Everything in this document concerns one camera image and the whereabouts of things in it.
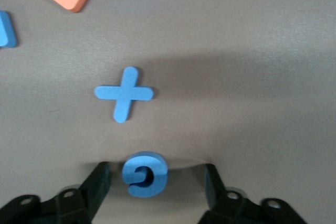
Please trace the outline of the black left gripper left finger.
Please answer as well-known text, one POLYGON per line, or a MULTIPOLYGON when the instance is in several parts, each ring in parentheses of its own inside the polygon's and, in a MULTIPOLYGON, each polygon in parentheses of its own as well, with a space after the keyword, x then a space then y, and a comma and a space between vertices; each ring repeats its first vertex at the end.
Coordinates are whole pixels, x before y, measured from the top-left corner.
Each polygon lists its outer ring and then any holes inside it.
POLYGON ((92 223, 110 189, 110 165, 99 163, 78 188, 68 188, 42 202, 18 196, 1 208, 1 223, 92 223))

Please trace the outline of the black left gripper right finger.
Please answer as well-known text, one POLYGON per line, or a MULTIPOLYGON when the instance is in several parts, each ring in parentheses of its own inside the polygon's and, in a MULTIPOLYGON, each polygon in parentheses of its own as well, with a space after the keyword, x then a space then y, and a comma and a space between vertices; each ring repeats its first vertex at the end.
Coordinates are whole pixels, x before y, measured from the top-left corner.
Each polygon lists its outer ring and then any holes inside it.
POLYGON ((209 209, 199 223, 306 223, 284 200, 265 198, 255 204, 241 193, 228 190, 213 164, 205 165, 205 195, 209 209))

